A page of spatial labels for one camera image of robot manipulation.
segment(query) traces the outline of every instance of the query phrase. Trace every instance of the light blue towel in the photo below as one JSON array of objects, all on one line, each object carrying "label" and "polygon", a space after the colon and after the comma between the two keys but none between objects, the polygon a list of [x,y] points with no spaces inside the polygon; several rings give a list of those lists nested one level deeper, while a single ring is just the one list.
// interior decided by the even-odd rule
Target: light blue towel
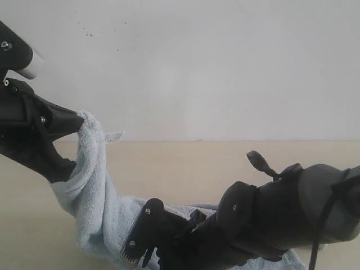
[{"label": "light blue towel", "polygon": [[[51,187],[61,207],[75,218],[77,242],[84,252],[110,260],[116,269],[141,269],[140,266],[131,267],[123,261],[120,251],[146,200],[117,196],[106,171],[106,143],[101,125],[87,112],[82,111],[79,115],[85,121],[78,132],[77,166],[69,181],[51,184]],[[211,215],[215,212],[216,206],[167,206],[166,209],[190,219],[190,214],[195,209]],[[158,270],[157,261],[158,258],[154,254],[146,269]],[[243,267],[233,268],[233,270],[257,269],[305,270],[305,266],[295,251],[290,250],[278,263],[260,258],[250,260]]]}]

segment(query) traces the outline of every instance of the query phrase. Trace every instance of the bolt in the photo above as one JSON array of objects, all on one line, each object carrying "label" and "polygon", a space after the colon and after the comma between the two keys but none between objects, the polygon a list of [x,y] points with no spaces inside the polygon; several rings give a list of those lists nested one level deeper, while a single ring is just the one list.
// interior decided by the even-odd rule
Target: bolt
[{"label": "bolt", "polygon": [[4,49],[4,51],[8,52],[9,50],[12,49],[12,44],[11,43],[8,43],[6,41],[3,41],[1,43],[1,47]]}]

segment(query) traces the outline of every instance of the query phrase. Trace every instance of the metal screw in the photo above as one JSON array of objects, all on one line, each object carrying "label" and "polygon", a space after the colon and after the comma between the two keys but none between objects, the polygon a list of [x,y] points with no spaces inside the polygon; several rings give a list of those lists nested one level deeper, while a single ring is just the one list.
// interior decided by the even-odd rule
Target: metal screw
[{"label": "metal screw", "polygon": [[8,52],[9,50],[12,49],[12,44],[11,43],[8,43],[6,41],[3,41],[1,43],[1,47],[4,49],[4,51]]},{"label": "metal screw", "polygon": [[130,246],[130,248],[135,248],[135,246],[136,246],[135,241],[130,241],[129,246]]}]

